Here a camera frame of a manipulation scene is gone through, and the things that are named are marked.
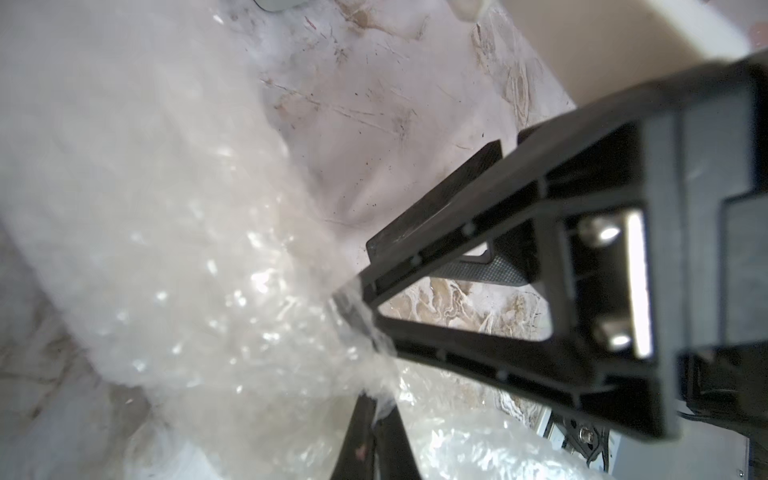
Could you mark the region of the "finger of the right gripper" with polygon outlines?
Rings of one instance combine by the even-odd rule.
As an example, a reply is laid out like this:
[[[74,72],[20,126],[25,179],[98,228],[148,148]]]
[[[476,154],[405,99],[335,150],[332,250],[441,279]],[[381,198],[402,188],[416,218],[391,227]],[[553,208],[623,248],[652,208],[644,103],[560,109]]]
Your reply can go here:
[[[676,401],[767,425],[767,55],[707,63],[523,130],[517,147],[359,275],[377,309],[525,227],[548,301],[542,341],[377,314],[403,359],[640,439]]]
[[[444,210],[462,190],[503,158],[499,140],[485,144],[450,175],[366,242],[370,261],[421,229]],[[525,227],[485,244],[481,254],[464,253],[431,273],[433,277],[494,285],[527,285],[537,280],[539,267],[533,247],[526,244]]]

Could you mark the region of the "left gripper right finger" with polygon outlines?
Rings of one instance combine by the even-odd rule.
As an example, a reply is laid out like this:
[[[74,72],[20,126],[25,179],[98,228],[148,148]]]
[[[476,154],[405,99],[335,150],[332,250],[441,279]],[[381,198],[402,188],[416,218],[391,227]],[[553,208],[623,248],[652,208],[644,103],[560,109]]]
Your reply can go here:
[[[374,445],[376,479],[422,479],[397,407],[374,424]]]

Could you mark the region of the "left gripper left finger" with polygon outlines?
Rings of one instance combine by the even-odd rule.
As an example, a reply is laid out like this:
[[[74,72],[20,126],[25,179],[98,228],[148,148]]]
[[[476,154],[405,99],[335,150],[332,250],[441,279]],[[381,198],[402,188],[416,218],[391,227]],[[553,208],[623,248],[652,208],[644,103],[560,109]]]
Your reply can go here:
[[[355,404],[331,480],[372,480],[375,477],[373,425],[377,401],[361,394]]]

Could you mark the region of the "clear bubble wrap sheet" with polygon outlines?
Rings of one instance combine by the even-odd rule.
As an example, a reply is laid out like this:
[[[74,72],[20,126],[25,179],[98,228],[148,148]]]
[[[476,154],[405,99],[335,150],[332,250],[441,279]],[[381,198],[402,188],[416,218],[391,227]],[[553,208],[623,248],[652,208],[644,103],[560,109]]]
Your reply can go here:
[[[1,475],[326,479],[393,393],[427,479],[587,479],[540,407],[377,352],[366,241],[573,103],[494,7],[1,5]]]

